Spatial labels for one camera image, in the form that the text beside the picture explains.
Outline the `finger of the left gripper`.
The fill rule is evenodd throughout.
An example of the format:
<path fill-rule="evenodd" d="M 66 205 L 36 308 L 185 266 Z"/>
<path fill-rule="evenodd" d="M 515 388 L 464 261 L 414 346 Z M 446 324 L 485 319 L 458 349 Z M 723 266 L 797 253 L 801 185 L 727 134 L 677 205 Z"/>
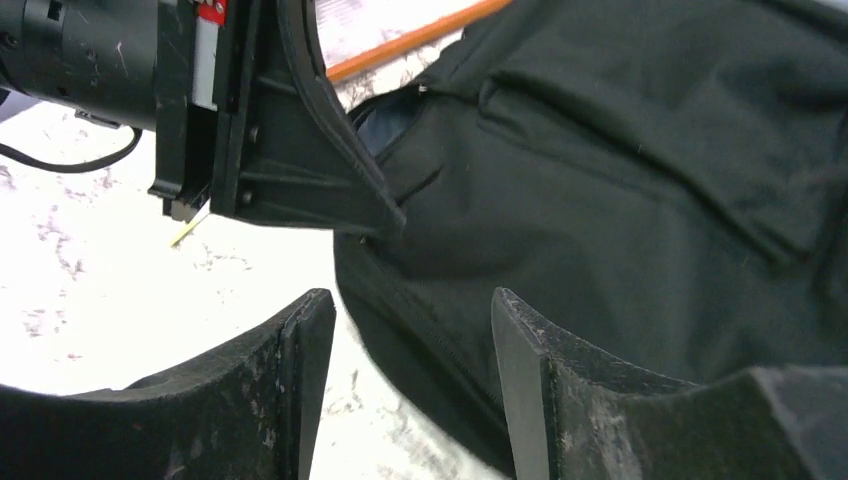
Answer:
<path fill-rule="evenodd" d="M 326 74 L 311 1 L 233 1 L 218 37 L 214 214 L 398 234 L 405 217 Z"/>

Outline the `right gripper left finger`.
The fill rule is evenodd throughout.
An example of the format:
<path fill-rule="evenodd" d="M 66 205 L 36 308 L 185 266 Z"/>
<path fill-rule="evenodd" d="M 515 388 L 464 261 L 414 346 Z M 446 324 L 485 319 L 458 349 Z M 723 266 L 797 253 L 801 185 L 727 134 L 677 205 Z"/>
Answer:
<path fill-rule="evenodd" d="M 3 387 L 5 479 L 297 479 L 311 473 L 334 336 L 312 289 L 264 323 L 122 390 Z"/>

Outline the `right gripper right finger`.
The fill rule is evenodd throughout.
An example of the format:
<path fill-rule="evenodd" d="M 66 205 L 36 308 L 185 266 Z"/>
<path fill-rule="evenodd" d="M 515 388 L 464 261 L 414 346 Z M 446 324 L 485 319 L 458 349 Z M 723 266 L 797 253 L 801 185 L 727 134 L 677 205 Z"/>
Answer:
<path fill-rule="evenodd" d="M 520 479 L 843 479 L 847 371 L 751 368 L 710 385 L 643 369 L 500 288 L 491 320 Z"/>

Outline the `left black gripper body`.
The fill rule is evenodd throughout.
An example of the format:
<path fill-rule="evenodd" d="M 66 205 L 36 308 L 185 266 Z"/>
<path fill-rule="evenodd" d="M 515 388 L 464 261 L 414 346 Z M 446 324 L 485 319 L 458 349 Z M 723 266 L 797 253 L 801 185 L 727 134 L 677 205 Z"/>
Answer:
<path fill-rule="evenodd" d="M 256 1 L 156 4 L 156 157 L 149 192 L 175 221 L 188 221 L 202 205 L 224 216 L 237 208 L 244 68 L 258 10 Z"/>

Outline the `black backpack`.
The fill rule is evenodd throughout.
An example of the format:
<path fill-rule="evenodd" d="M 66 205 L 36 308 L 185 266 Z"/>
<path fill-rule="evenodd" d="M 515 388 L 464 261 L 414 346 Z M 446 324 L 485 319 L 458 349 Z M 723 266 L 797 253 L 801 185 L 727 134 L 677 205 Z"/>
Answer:
<path fill-rule="evenodd" d="M 499 287 L 679 379 L 847 361 L 844 8 L 515 1 L 351 117 L 407 222 L 335 236 L 343 302 L 503 475 Z"/>

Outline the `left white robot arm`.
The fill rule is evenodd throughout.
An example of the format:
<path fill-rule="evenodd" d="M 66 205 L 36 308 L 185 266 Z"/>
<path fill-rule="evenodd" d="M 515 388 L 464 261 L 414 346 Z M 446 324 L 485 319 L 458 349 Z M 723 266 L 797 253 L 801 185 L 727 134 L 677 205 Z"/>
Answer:
<path fill-rule="evenodd" d="M 404 224 L 326 78 L 311 1 L 5 1 L 1 85 L 154 132 L 150 193 L 175 220 Z"/>

